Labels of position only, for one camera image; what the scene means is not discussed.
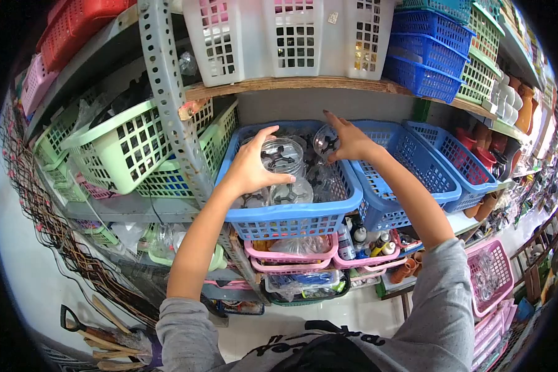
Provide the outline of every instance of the person's left hand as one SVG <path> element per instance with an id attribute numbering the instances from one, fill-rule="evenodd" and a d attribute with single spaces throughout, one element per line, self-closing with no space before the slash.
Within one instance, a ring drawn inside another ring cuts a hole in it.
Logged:
<path id="1" fill-rule="evenodd" d="M 279 126 L 261 129 L 250 142 L 240 147 L 218 187 L 227 188 L 232 197 L 238 198 L 272 184 L 296 182 L 294 175 L 269 172 L 260 160 L 262 144 L 269 139 L 275 139 L 271 133 L 278 129 Z"/>

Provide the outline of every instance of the gray sleeve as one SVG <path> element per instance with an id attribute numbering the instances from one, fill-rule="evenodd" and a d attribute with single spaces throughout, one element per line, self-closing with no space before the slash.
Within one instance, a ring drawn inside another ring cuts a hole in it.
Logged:
<path id="1" fill-rule="evenodd" d="M 474 321 L 464 247 L 459 239 L 449 239 L 424 254 L 413 309 L 393 338 L 437 345 L 469 367 Z"/>
<path id="2" fill-rule="evenodd" d="M 201 372 L 224 365 L 218 334 L 206 307 L 192 299 L 168 298 L 159 308 L 157 337 L 164 371 Z"/>

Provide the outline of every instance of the white floor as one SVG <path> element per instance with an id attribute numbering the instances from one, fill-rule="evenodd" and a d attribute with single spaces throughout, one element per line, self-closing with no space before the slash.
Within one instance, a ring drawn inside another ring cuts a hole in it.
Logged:
<path id="1" fill-rule="evenodd" d="M 217 328 L 219 350 L 226 362 L 239 360 L 276 334 L 303 332 L 306 320 L 328 320 L 351 331 L 392 337 L 403 323 L 403 308 L 400 297 L 380 301 L 374 287 L 352 290 L 341 298 L 313 305 L 273 305 L 259 317 L 230 315 L 230 326 Z"/>

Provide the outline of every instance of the hand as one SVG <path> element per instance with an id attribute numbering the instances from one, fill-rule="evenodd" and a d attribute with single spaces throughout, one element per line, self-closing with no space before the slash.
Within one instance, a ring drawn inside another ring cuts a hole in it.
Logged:
<path id="1" fill-rule="evenodd" d="M 343 118 L 337 118 L 327 110 L 322 111 L 328 119 L 328 124 L 337 130 L 341 145 L 339 149 L 328 156 L 328 162 L 336 160 L 368 160 L 369 154 L 380 147 L 368 138 L 359 128 Z"/>
<path id="2" fill-rule="evenodd" d="M 238 198 L 272 184 L 296 182 L 294 175 L 269 172 L 260 160 L 262 144 L 269 139 L 275 139 L 271 133 L 278 129 L 279 126 L 261 129 L 250 142 L 240 147 L 230 169 L 219 183 L 220 187 L 230 190 L 232 197 Z"/>

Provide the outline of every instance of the dark blue plastic basket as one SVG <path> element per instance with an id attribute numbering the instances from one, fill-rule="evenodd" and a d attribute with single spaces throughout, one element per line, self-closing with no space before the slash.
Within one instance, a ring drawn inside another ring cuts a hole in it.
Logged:
<path id="1" fill-rule="evenodd" d="M 240 128 L 231 137 L 215 185 L 226 174 L 242 140 L 255 135 L 259 130 L 279 125 L 280 129 L 275 133 L 277 136 L 314 136 L 324 124 L 318 120 L 296 120 Z M 349 162 L 337 161 L 332 167 L 337 182 L 331 191 L 337 201 L 235 209 L 227 213 L 225 220 L 231 222 L 242 239 L 250 241 L 332 234 L 341 226 L 345 213 L 355 211 L 363 198 L 362 186 Z"/>
<path id="2" fill-rule="evenodd" d="M 387 56 L 383 76 L 406 87 L 418 97 L 428 96 L 448 104 L 453 102 L 461 84 L 465 83 L 460 78 L 394 55 Z"/>
<path id="3" fill-rule="evenodd" d="M 387 55 L 424 64 L 455 78 L 461 77 L 467 55 L 462 55 L 432 36 L 420 33 L 391 33 Z"/>
<path id="4" fill-rule="evenodd" d="M 404 122 L 403 126 L 430 149 L 461 185 L 461 197 L 447 203 L 445 211 L 453 213 L 470 208 L 498 187 L 481 161 L 448 131 L 426 123 Z"/>
<path id="5" fill-rule="evenodd" d="M 459 199 L 459 183 L 430 150 L 402 125 L 375 120 L 354 120 L 352 123 L 409 169 L 440 206 Z M 364 201 L 359 212 L 368 231 L 409 226 L 409 219 L 401 204 L 380 174 L 365 161 L 351 163 L 364 190 Z"/>
<path id="6" fill-rule="evenodd" d="M 432 10 L 409 10 L 393 16 L 391 32 L 422 33 L 444 43 L 464 56 L 469 54 L 476 33 L 455 20 Z"/>
<path id="7" fill-rule="evenodd" d="M 435 10 L 446 14 L 457 22 L 468 24 L 473 1 L 474 0 L 403 0 L 402 4 L 395 7 L 395 11 L 418 9 Z"/>

